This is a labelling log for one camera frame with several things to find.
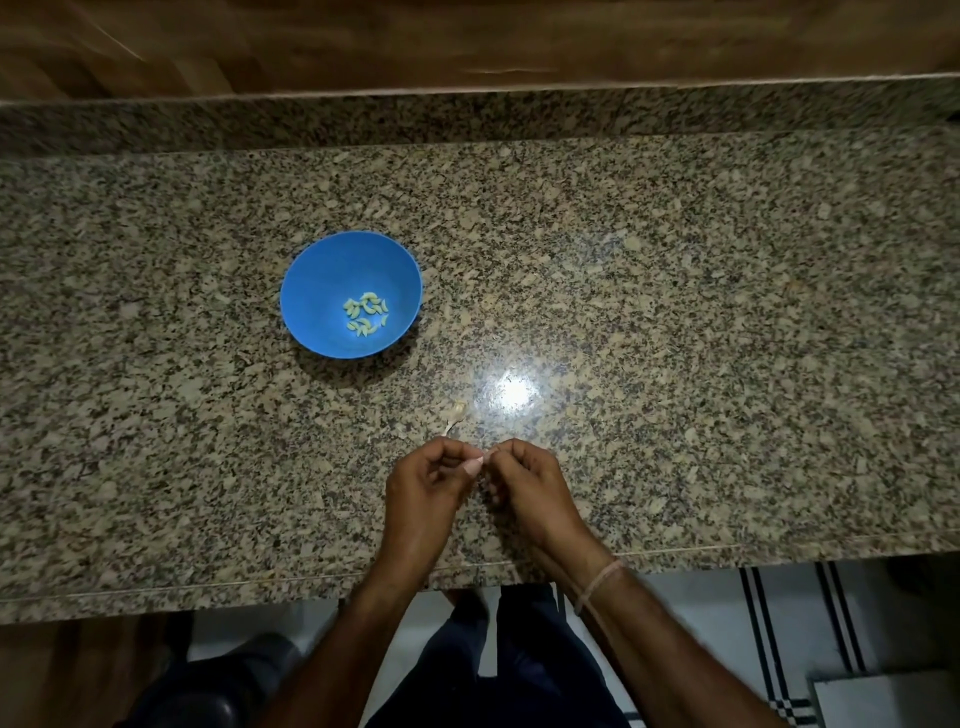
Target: black stripe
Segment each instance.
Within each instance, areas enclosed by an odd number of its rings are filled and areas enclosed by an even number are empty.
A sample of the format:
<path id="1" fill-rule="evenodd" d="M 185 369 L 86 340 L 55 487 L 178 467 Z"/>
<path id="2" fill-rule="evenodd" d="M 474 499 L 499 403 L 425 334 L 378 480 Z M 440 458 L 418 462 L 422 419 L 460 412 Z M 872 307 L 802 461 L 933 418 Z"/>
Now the black stripe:
<path id="1" fill-rule="evenodd" d="M 777 636 L 774 634 L 774 623 L 770 619 L 770 610 L 767 609 L 767 597 L 763 594 L 763 582 L 760 581 L 760 569 L 752 567 L 756 582 L 756 596 L 760 601 L 760 613 L 767 628 L 767 642 L 770 643 L 770 657 L 774 661 L 774 671 L 777 673 L 777 682 L 780 683 L 780 697 L 790 699 L 789 689 L 786 687 L 786 675 L 783 674 L 783 663 L 780 661 L 780 651 L 777 649 Z"/>
<path id="2" fill-rule="evenodd" d="M 760 669 L 763 671 L 763 685 L 767 689 L 767 700 L 774 699 L 774 684 L 770 679 L 770 669 L 767 667 L 767 656 L 763 651 L 763 639 L 760 637 L 760 624 L 756 621 L 756 608 L 754 607 L 754 595 L 750 591 L 750 579 L 747 578 L 747 570 L 740 568 L 740 582 L 743 584 L 743 594 L 747 597 L 747 610 L 750 612 L 750 626 L 754 628 L 754 642 L 756 643 L 756 656 L 760 660 Z"/>
<path id="3" fill-rule="evenodd" d="M 824 604 L 827 605 L 827 614 L 830 617 L 830 625 L 833 627 L 833 638 L 837 643 L 837 651 L 840 653 L 840 659 L 843 660 L 843 669 L 847 672 L 853 672 L 850 653 L 847 651 L 847 641 L 843 639 L 843 632 L 840 629 L 840 618 L 837 617 L 836 607 L 833 606 L 833 596 L 830 594 L 830 585 L 827 582 L 827 573 L 824 571 L 824 565 L 818 561 L 813 567 L 816 569 L 817 579 L 820 581 L 820 591 L 824 596 Z"/>
<path id="4" fill-rule="evenodd" d="M 837 601 L 840 602 L 840 611 L 843 613 L 844 624 L 847 625 L 847 634 L 850 636 L 850 647 L 853 650 L 853 658 L 856 660 L 856 668 L 860 672 L 866 672 L 867 666 L 863 662 L 863 653 L 860 652 L 860 643 L 856 639 L 856 630 L 853 629 L 853 619 L 850 616 L 850 610 L 847 608 L 847 598 L 843 593 L 843 584 L 840 582 L 840 572 L 837 565 L 832 561 L 827 562 L 830 569 L 830 576 L 833 577 L 833 586 L 836 587 Z"/>

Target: white tile floor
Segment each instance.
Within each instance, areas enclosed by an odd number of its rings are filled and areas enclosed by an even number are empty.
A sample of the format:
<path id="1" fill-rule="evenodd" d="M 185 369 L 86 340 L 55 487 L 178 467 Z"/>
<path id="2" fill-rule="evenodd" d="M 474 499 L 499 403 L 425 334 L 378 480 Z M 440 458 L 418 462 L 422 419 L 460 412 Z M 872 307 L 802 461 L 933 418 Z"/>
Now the white tile floor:
<path id="1" fill-rule="evenodd" d="M 816 724 L 812 680 L 939 662 L 924 603 L 898 590 L 879 561 L 673 572 L 645 579 L 721 662 L 793 725 Z M 495 614 L 499 589 L 483 594 Z M 642 725 L 586 627 L 568 602 L 564 607 L 572 629 L 603 668 L 617 704 L 632 724 Z M 222 654 L 263 631 L 280 632 L 305 652 L 335 611 L 333 601 L 318 600 L 200 612 L 190 659 Z M 417 596 L 387 651 L 364 721 L 393 692 L 450 612 L 439 593 Z M 492 619 L 481 675 L 495 672 L 495 629 Z"/>

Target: countertop edge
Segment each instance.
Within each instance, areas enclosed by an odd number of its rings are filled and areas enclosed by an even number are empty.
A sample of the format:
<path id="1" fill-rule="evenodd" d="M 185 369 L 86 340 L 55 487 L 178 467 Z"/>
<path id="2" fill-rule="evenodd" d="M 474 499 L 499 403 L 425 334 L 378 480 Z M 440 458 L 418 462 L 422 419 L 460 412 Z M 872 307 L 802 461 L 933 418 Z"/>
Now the countertop edge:
<path id="1" fill-rule="evenodd" d="M 739 544 L 672 548 L 616 555 L 632 569 L 656 573 L 672 570 L 730 569 L 834 559 L 934 554 L 957 549 L 960 549 L 960 529 L 856 536 L 827 542 L 791 545 L 789 550 L 780 550 L 773 546 Z M 340 598 L 348 595 L 362 576 L 362 572 L 356 572 L 186 587 L 15 597 L 0 600 L 0 624 L 190 611 L 213 607 L 240 607 L 299 599 Z M 530 564 L 498 562 L 435 570 L 430 574 L 425 589 L 498 586 L 539 579 L 539 572 Z"/>

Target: wrist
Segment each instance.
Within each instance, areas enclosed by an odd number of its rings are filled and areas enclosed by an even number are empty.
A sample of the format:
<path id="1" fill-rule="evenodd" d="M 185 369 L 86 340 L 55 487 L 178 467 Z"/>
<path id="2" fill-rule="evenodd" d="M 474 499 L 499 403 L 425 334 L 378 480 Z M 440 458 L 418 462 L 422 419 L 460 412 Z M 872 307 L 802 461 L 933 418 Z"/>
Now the wrist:
<path id="1" fill-rule="evenodd" d="M 409 559 L 395 559 L 379 552 L 367 572 L 367 581 L 378 589 L 399 594 L 416 594 L 426 581 L 430 569 L 412 564 Z"/>
<path id="2" fill-rule="evenodd" d="M 586 526 L 555 539 L 548 553 L 578 592 L 615 560 L 610 550 Z"/>

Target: blue bowl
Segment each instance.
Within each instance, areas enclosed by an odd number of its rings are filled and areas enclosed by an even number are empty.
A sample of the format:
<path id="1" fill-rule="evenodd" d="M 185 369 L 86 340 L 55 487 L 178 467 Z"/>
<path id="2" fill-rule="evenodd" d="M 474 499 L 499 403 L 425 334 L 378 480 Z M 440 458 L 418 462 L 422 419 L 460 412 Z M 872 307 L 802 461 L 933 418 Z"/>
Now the blue bowl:
<path id="1" fill-rule="evenodd" d="M 387 323 L 369 336 L 347 328 L 348 299 L 368 291 L 389 309 Z M 293 337 L 312 352 L 358 359 L 382 352 L 417 318 L 423 298 L 420 267 L 407 249 L 379 232 L 337 232 L 303 251 L 280 286 L 280 315 Z M 372 324 L 378 314 L 366 316 Z"/>

